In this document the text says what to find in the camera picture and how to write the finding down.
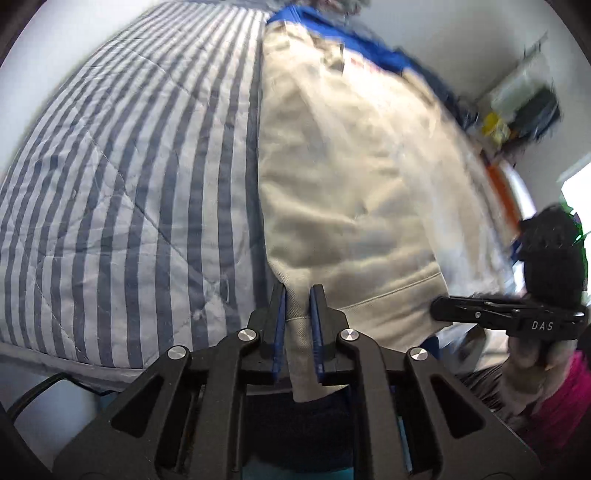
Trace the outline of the magenta right sleeve forearm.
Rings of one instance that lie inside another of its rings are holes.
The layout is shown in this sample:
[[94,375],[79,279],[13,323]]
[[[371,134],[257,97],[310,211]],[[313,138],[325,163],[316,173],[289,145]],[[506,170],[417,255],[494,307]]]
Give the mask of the magenta right sleeve forearm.
[[567,446],[589,409],[590,369],[585,355],[576,351],[566,379],[530,418],[524,439],[542,461],[549,461]]

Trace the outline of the right gloved hand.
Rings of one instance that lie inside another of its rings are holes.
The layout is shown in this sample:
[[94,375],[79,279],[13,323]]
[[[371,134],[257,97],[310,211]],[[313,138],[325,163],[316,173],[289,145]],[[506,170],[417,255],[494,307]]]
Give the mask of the right gloved hand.
[[500,395],[512,414],[522,414],[530,405],[537,408],[559,390],[568,376],[577,341],[552,344],[545,360],[539,363],[541,345],[537,339],[508,340],[509,356],[502,368]]

